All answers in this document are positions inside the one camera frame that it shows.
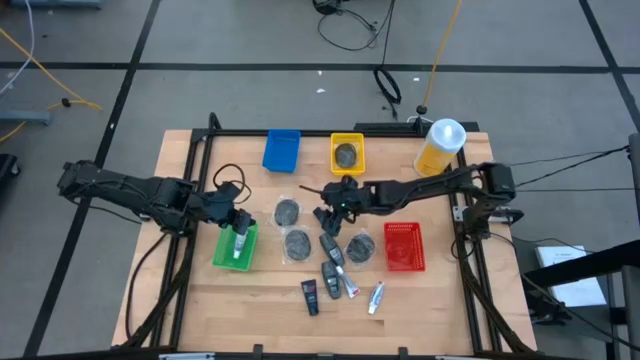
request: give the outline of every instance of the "blue bin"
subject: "blue bin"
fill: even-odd
[[[269,171],[292,173],[298,162],[300,131],[269,130],[262,166]]]

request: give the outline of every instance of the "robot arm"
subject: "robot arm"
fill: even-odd
[[[140,179],[98,168],[91,161],[66,163],[58,181],[60,195],[69,200],[77,197],[101,198],[151,217],[163,232],[185,235],[189,220],[231,225],[238,235],[246,235],[255,224],[246,211],[234,208],[240,195],[232,182],[223,182],[217,191],[199,193],[195,185],[177,178]]]
[[[482,187],[474,185],[474,179],[480,179]],[[355,179],[344,176],[340,182],[327,184],[319,193],[330,209],[318,207],[313,213],[322,229],[332,236],[340,232],[342,220],[353,224],[361,214],[389,215],[412,201],[455,193],[470,194],[476,202],[465,209],[463,224],[467,234],[481,239],[489,237],[488,220],[492,213],[516,195],[511,169],[496,163],[458,168],[404,183],[395,180],[365,181],[361,188]]]

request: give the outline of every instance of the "red basket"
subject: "red basket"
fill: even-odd
[[[424,250],[418,223],[385,223],[385,249],[389,271],[424,271]]]

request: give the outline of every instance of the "dark disc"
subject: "dark disc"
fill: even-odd
[[[349,168],[356,164],[358,152],[356,147],[349,144],[340,144],[335,151],[336,164],[343,168]]]
[[[311,254],[311,242],[304,231],[292,230],[284,240],[284,248],[291,260],[302,261]]]
[[[347,246],[347,256],[356,264],[363,263],[371,258],[376,244],[367,234],[358,234],[351,239]]]
[[[276,224],[280,226],[290,226],[298,220],[300,207],[298,203],[291,199],[282,200],[276,205],[276,212],[273,215]]]

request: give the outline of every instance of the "yellow bottle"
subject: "yellow bottle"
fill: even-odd
[[[441,119],[431,125],[427,138],[413,167],[420,176],[439,175],[467,141],[462,125],[452,119]]]

